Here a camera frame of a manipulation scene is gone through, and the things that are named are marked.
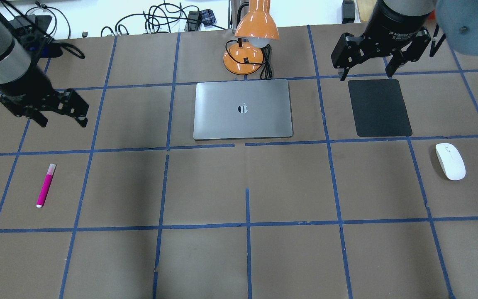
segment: apple logo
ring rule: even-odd
[[[237,110],[241,114],[245,114],[245,113],[248,112],[248,110],[246,109],[246,104],[245,103],[243,103],[241,106],[237,107]]]

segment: white wall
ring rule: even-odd
[[[168,2],[176,5],[179,4],[179,2],[174,0]],[[71,37],[79,38],[85,30],[88,31],[88,36],[90,37],[100,36],[102,27],[108,25],[113,28],[115,23],[125,15],[141,13],[143,10],[148,11],[151,5],[161,4],[163,0],[45,0],[43,3],[63,11],[70,21]],[[196,5],[201,10],[210,8],[215,13],[216,25],[227,28],[228,0],[190,0],[182,1],[181,3],[182,6]],[[35,6],[34,0],[15,0],[12,1],[12,4],[23,13]],[[273,0],[271,2],[271,16],[279,27],[336,24],[341,21],[341,4],[342,0],[306,0],[298,2]],[[7,19],[13,19],[1,4],[0,11]],[[34,14],[49,15],[47,11],[42,9],[36,10]],[[67,38],[67,24],[61,15],[57,16],[59,26],[54,37],[56,39]],[[129,29],[130,34],[144,33],[143,16],[130,17],[122,23]],[[183,32],[184,26],[185,21],[179,21],[178,24],[171,25],[171,30],[173,32]],[[200,30],[219,29],[201,26]]]

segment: light bulb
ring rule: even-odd
[[[250,42],[250,44],[252,44],[252,46],[254,46],[256,48],[262,48],[262,47],[268,45],[270,41],[271,41],[270,38],[263,38],[263,37],[249,37],[248,38],[248,42]]]

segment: plaid fabric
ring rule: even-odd
[[[202,17],[202,23],[204,26],[215,24],[215,15],[213,14],[213,10],[203,10],[200,12]]]

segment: lamp base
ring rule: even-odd
[[[224,61],[224,66],[228,71],[239,74],[251,74],[258,70],[261,66],[260,64],[243,64],[237,63],[232,59],[232,57],[243,62],[245,59],[248,59],[248,62],[262,63],[263,62],[263,53],[261,49],[256,48],[250,44],[250,42],[242,42],[242,45],[239,46],[239,43],[232,45],[228,48],[228,51],[224,53],[222,60]]]

